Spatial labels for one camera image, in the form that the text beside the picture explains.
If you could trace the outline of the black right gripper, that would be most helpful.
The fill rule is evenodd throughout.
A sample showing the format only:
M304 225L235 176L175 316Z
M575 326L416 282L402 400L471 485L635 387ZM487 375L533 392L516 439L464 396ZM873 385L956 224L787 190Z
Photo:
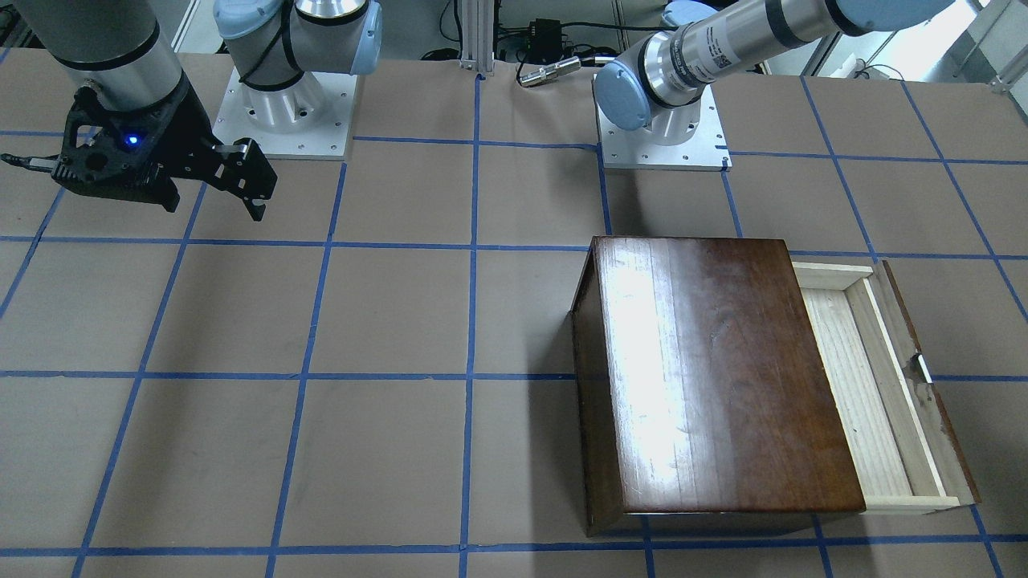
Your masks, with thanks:
M61 153L49 174L85 197L147 202L175 212L176 178L205 181L241 200L253 221L263 219L278 174L259 143L221 144L186 74L166 98L136 111L100 103L99 84L85 81L67 114Z

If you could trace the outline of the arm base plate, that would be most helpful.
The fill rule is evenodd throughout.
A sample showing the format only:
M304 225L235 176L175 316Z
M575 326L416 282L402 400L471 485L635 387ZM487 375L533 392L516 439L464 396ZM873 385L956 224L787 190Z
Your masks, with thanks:
M234 69L213 132L228 144L249 136L269 160L345 161L361 80L308 72L293 87L261 92Z
M596 122L607 169L727 171L733 165L711 88L696 103L655 115L650 127L625 131L601 109Z

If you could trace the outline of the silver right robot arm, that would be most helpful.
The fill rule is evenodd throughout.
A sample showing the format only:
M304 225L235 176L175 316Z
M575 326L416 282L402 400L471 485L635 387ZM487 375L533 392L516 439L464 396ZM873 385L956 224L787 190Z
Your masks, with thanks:
M345 127L324 77L376 70L377 1L217 1L213 19L234 63L212 120L147 1L16 1L14 9L76 84L61 150L2 160L82 197L143 202L172 213L176 180L237 197L262 220L278 175L262 146Z

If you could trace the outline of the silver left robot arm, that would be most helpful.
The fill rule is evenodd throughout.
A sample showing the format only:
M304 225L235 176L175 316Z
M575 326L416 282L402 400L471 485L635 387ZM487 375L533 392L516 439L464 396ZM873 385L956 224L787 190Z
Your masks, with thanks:
M928 21L946 1L739 1L707 19L660 31L596 74L594 99L607 120L648 131L665 145L690 138L705 88L790 49L842 33L901 31Z

